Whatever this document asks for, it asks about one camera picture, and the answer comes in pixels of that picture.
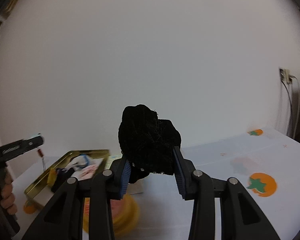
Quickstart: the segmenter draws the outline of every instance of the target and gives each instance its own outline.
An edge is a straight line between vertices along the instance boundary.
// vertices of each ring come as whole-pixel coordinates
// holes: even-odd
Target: white wall
[[[136,104],[172,120],[183,147],[284,131],[279,66],[300,79],[291,0],[19,0],[0,39],[1,141],[41,132],[46,155],[117,153]]]

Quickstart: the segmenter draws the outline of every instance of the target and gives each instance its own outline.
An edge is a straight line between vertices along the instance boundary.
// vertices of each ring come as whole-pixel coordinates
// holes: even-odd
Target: orange tomato print
[[[250,176],[247,189],[260,197],[269,197],[277,190],[277,183],[270,175],[258,172]]]
[[[263,130],[261,130],[261,129],[253,130],[253,131],[248,132],[248,134],[254,135],[254,136],[259,136],[259,135],[263,134]]]

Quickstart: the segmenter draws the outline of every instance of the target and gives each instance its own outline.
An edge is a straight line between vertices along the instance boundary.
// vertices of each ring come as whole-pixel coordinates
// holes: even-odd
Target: black tool
[[[43,144],[43,137],[37,135],[28,140],[19,140],[13,143],[6,144],[0,147],[0,189],[5,185],[6,177],[6,162],[15,157],[33,150]],[[7,211],[0,206],[0,240],[11,239],[19,230],[20,227],[15,216],[11,216]]]
[[[189,240],[215,239],[215,203],[221,201],[222,240],[280,240],[269,220],[236,178],[212,179],[174,147],[179,193],[194,200]],[[69,178],[38,214],[22,240],[81,240],[83,203],[90,197],[89,239],[114,240],[110,199],[126,192],[131,168],[126,157],[92,179]]]

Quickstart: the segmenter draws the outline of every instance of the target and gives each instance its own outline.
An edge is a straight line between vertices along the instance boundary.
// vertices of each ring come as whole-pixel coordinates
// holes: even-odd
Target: yellow object
[[[57,171],[56,169],[51,169],[49,171],[49,175],[48,175],[48,179],[47,179],[47,185],[49,187],[52,187],[53,184],[56,182],[57,180]]]
[[[126,235],[131,230],[133,230],[139,220],[140,216],[140,210],[138,204],[135,202],[135,200],[130,195],[124,195],[124,206],[122,208],[122,211],[113,218],[113,230],[114,230],[114,236],[120,237],[123,235]],[[83,230],[89,233],[89,213],[84,210],[83,213]]]
[[[29,201],[26,201],[25,204],[23,205],[23,211],[26,214],[33,214],[34,212],[37,211],[36,207],[32,205]]]

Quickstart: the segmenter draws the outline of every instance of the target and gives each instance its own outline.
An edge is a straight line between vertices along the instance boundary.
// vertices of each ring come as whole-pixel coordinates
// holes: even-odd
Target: black fuzzy cloth
[[[174,146],[181,136],[170,120],[145,105],[127,106],[119,127],[119,144],[131,165],[130,183],[153,173],[173,175]]]

